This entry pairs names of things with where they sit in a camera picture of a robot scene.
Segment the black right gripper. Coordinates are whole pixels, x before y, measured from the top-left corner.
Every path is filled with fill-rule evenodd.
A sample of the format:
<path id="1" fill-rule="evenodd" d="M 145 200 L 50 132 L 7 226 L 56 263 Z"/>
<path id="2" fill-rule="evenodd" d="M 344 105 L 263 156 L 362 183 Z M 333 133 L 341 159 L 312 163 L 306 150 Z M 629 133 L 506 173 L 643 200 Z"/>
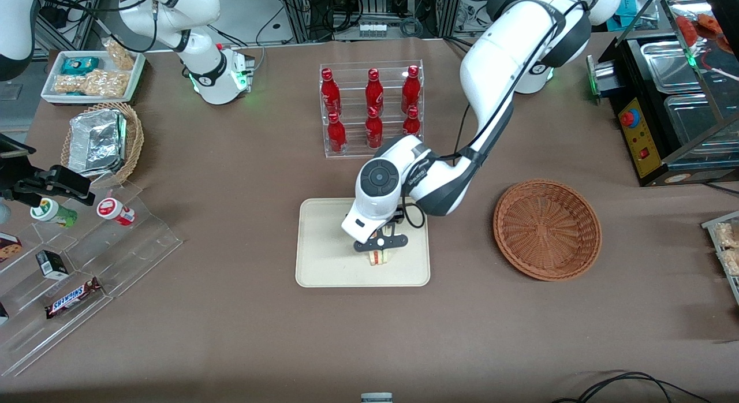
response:
<path id="1" fill-rule="evenodd" d="M 65 197 L 92 206 L 95 194 L 90 192 L 91 182 L 61 165 L 53 165 L 48 171 L 30 166 L 12 179 L 12 201 L 39 207 L 44 197 Z"/>

